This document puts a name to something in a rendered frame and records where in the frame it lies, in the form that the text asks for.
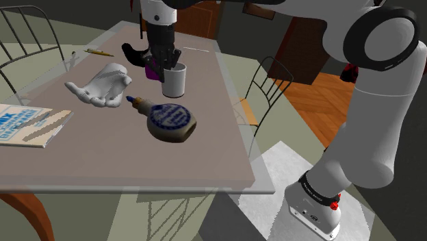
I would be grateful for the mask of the metal chair with wooden seat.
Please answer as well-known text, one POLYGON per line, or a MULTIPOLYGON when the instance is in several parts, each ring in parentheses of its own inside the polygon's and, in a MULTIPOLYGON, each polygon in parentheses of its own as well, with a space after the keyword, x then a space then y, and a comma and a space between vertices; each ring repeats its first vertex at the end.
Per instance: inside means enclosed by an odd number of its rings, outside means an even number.
POLYGON ((282 63, 280 63, 276 58, 272 56, 265 57, 258 65, 244 97, 239 97, 238 100, 233 104, 233 106, 240 105, 244 113, 244 116, 242 116, 237 110, 235 111, 238 120, 242 120, 239 125, 254 127, 255 132, 253 134, 253 138, 255 138, 259 132, 260 126, 263 124, 264 120, 266 119, 266 116, 269 114, 272 107, 275 105, 278 99, 284 95, 284 92, 293 84, 293 82, 294 76, 282 63), (264 63, 268 61, 271 61, 270 71, 272 71, 272 74, 266 73, 266 76, 263 81, 258 81, 258 73, 260 72, 260 70, 263 69, 264 63), (262 93, 268 104, 268 107, 263 113, 261 120, 257 120, 255 114, 250 108, 250 104, 248 101, 250 91, 253 88, 256 88, 262 93))

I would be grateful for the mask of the black and purple object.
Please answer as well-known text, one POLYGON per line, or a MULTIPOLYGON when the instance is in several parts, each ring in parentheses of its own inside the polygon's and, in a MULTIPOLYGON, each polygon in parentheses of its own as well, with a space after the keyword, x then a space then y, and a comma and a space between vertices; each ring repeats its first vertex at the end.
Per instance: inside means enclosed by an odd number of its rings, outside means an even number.
POLYGON ((143 51, 135 50, 129 43, 121 46, 126 59, 134 66, 145 68, 148 72, 148 78, 152 80, 164 81, 164 76, 159 66, 155 63, 155 58, 151 54, 151 48, 148 47, 143 51))

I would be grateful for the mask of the white cup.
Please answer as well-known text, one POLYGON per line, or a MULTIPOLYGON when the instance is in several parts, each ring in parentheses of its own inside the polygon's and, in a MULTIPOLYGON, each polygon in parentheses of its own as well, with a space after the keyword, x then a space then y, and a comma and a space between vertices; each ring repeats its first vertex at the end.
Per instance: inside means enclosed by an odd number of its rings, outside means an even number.
POLYGON ((185 75, 187 67, 177 62, 175 67, 164 70, 164 82, 161 84, 162 94, 169 98, 179 98, 185 93, 185 75))

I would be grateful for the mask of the table with wooden legs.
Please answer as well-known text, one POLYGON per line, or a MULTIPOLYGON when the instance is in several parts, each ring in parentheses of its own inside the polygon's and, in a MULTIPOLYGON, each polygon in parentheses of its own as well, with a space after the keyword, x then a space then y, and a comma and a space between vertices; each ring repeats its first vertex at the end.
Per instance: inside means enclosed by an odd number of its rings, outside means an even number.
POLYGON ((196 117, 194 133, 183 143, 150 135, 146 118, 129 102, 117 108, 82 103, 64 85, 88 83, 106 64, 126 64, 121 46, 146 46, 138 27, 122 21, 90 46, 114 57, 78 51, 75 65, 58 64, 21 90, 24 104, 72 110, 73 116, 43 149, 0 147, 0 191, 32 193, 272 194, 274 185, 234 85, 223 77, 215 40, 177 34, 180 61, 187 66, 185 93, 177 99, 196 117), (186 51, 182 47, 208 50, 186 51))

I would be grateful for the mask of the light grey robot stand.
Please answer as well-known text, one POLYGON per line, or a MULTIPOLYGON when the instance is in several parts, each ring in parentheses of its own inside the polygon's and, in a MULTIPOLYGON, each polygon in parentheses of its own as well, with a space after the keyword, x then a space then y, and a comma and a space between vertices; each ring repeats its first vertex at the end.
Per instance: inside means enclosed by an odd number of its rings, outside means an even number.
MULTIPOLYGON (((239 208, 267 241, 323 241, 294 218, 284 199, 286 186, 298 180, 311 164, 283 142, 263 155, 274 194, 243 194, 239 208)), ((346 191, 341 193, 341 228, 333 241, 372 241, 375 214, 346 191)))

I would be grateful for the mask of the beige flask with blue label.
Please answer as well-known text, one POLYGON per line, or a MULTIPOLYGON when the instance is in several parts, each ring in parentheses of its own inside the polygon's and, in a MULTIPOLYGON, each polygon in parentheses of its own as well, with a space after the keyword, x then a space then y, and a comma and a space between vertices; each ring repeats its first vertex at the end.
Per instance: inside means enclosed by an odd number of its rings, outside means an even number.
POLYGON ((155 104, 148 99, 126 96, 139 114, 147 117, 149 133, 158 140, 185 142, 196 128, 196 118, 186 107, 176 103, 155 104))

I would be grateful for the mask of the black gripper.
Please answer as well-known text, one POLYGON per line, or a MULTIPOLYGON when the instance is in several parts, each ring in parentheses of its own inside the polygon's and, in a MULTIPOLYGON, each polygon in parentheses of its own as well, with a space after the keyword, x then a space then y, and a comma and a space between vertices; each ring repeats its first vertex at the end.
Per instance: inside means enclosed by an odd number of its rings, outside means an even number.
POLYGON ((166 55, 169 53, 171 54, 169 69, 172 69, 177 65, 181 55, 181 50, 174 49, 175 24, 155 25, 147 22, 146 33, 150 52, 155 58, 156 73, 159 76, 160 82, 164 83, 166 55))

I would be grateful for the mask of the brown wooden cabinet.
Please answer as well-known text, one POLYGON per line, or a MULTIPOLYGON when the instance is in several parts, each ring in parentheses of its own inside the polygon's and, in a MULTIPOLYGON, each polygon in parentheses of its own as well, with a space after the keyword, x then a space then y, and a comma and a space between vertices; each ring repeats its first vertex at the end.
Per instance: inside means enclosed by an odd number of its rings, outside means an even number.
POLYGON ((287 80, 292 75, 294 83, 311 85, 330 57, 322 45, 326 27, 323 20, 294 17, 268 76, 287 80))

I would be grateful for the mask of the white and blue book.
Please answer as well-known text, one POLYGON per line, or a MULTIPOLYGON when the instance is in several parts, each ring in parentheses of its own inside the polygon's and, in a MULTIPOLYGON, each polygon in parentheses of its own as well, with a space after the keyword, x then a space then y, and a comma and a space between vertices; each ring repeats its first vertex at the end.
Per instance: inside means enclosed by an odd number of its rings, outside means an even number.
POLYGON ((45 148, 72 116, 70 110, 0 104, 0 146, 45 148))

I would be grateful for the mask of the gold pen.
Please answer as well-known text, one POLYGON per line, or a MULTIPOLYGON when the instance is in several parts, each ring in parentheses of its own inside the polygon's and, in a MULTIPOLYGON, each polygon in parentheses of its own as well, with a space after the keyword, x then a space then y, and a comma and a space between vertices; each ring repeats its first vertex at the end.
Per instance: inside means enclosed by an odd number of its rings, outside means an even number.
POLYGON ((108 57, 114 57, 114 55, 110 54, 110 53, 106 53, 104 51, 99 51, 96 49, 86 49, 84 50, 86 53, 91 53, 91 54, 96 54, 96 55, 104 55, 104 56, 108 56, 108 57))

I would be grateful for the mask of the white hand sculpture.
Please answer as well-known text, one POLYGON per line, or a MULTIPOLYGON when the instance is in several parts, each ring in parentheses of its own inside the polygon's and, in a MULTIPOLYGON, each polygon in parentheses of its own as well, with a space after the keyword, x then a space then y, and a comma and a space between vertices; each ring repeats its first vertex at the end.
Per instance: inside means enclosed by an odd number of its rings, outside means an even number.
POLYGON ((82 88, 71 81, 64 85, 84 103, 115 108, 121 104, 123 92, 131 82, 123 65, 109 63, 82 88))

